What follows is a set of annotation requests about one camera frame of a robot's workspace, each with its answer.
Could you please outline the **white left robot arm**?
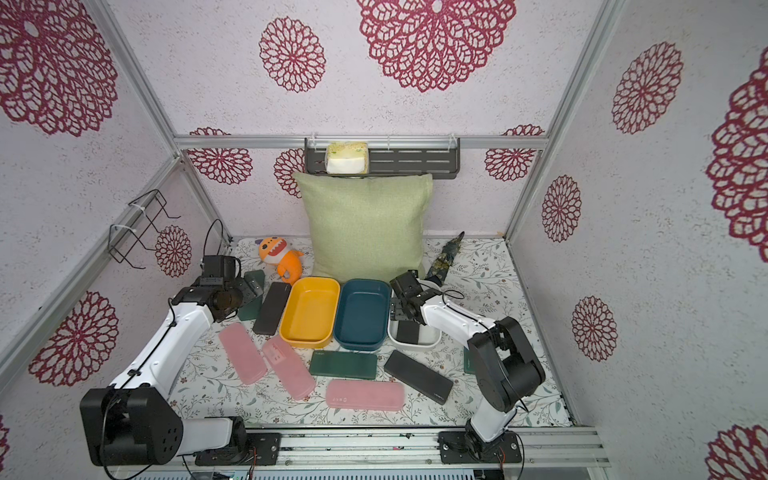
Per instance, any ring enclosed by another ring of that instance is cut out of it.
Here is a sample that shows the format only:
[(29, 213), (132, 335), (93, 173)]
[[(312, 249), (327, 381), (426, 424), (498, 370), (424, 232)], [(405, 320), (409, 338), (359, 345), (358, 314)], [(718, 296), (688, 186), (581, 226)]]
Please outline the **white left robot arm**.
[(184, 419), (169, 396), (203, 334), (262, 293), (241, 277), (200, 276), (169, 298), (165, 319), (138, 356), (108, 386), (88, 390), (80, 401), (94, 465), (148, 467), (186, 455), (228, 465), (248, 457), (242, 418)]

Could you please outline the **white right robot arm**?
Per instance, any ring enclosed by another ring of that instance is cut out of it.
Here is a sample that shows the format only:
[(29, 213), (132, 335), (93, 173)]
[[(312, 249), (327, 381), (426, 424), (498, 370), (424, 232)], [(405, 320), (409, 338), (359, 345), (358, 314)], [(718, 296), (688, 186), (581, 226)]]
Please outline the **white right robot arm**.
[(546, 380), (522, 326), (511, 317), (494, 320), (472, 313), (412, 271), (391, 280), (390, 286), (407, 319), (441, 331), (468, 350), (483, 396), (468, 432), (483, 444), (499, 439), (515, 407)]

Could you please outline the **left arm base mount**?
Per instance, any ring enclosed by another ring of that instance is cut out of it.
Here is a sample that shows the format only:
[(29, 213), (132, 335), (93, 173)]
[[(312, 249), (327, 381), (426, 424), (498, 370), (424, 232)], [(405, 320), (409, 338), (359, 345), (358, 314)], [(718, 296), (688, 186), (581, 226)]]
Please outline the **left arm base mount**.
[(247, 433), (230, 445), (205, 450), (195, 455), (196, 466), (274, 466), (277, 463), (282, 435), (279, 433)]

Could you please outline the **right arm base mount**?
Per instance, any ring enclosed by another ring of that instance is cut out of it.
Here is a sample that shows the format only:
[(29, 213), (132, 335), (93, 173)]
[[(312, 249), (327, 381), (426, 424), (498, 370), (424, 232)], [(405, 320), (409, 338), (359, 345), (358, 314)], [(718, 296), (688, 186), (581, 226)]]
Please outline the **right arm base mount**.
[(505, 431), (490, 442), (484, 442), (470, 429), (444, 430), (438, 433), (438, 449), (443, 464), (523, 462), (523, 449), (516, 434)]

